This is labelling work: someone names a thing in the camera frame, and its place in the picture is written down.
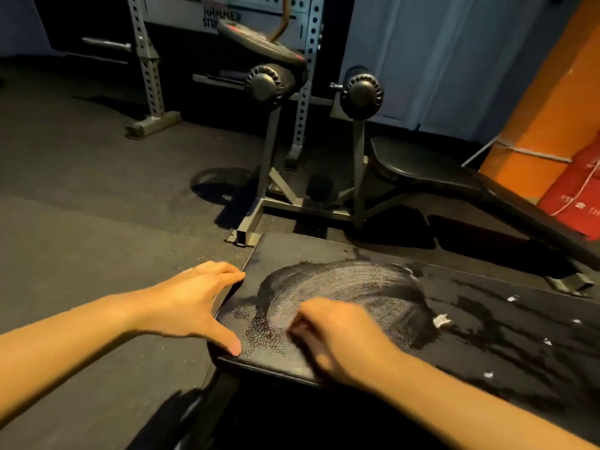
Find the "perforated steel post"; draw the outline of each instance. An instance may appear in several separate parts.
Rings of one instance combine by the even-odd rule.
[[[148,37],[146,25],[144,25],[144,0],[127,0],[127,3],[136,38],[136,53],[140,59],[146,99],[150,109],[148,118],[127,127],[127,137],[141,139],[181,121],[181,114],[164,111],[163,93],[158,76],[158,53]]]
[[[294,137],[292,148],[290,149],[284,168],[286,170],[296,171],[298,169],[298,158],[304,144],[304,131],[308,118],[308,106],[310,105],[310,96],[313,89],[314,68],[317,63],[317,51],[319,50],[319,40],[321,36],[321,26],[323,17],[323,0],[311,0],[310,11],[308,13],[308,31],[304,48],[304,56],[307,59],[308,80],[300,89],[298,95],[298,106],[296,110],[296,125],[294,127]]]

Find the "chalk fingerprint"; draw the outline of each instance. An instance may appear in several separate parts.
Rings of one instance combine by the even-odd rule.
[[[355,260],[301,263],[275,271],[261,283],[244,355],[253,349],[286,353],[293,346],[286,329],[299,304],[316,296],[361,304],[404,351],[421,348],[438,335],[435,314],[408,269]]]

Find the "hand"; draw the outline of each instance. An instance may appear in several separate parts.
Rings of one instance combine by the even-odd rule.
[[[314,298],[300,305],[289,329],[319,367],[346,385],[371,390],[403,355],[360,305]]]
[[[213,301],[221,290],[246,273],[227,262],[205,262],[156,286],[123,294],[135,308],[133,331],[164,336],[206,338],[231,355],[241,343],[213,317]]]

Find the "red bag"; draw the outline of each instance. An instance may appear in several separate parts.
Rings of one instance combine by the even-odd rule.
[[[600,133],[573,156],[537,206],[590,240],[600,238]]]

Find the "white string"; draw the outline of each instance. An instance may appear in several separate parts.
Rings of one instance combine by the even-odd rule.
[[[554,213],[552,213],[550,216],[556,216],[558,215],[561,211],[563,211],[565,208],[567,208],[569,205],[571,205],[574,201],[577,200],[577,198],[581,195],[581,193],[583,192],[583,189],[585,189],[585,187],[588,185],[589,181],[592,179],[592,176],[594,175],[594,173],[596,172],[596,170],[598,169],[598,166],[600,166],[600,159],[597,159],[596,161],[594,161],[593,163],[596,163],[596,165],[592,168],[592,171],[590,172],[590,174],[587,176],[586,181],[583,182],[583,184],[581,185],[581,188],[579,188],[579,191],[577,191],[577,194],[573,196],[573,198],[568,201],[560,210],[555,211]]]

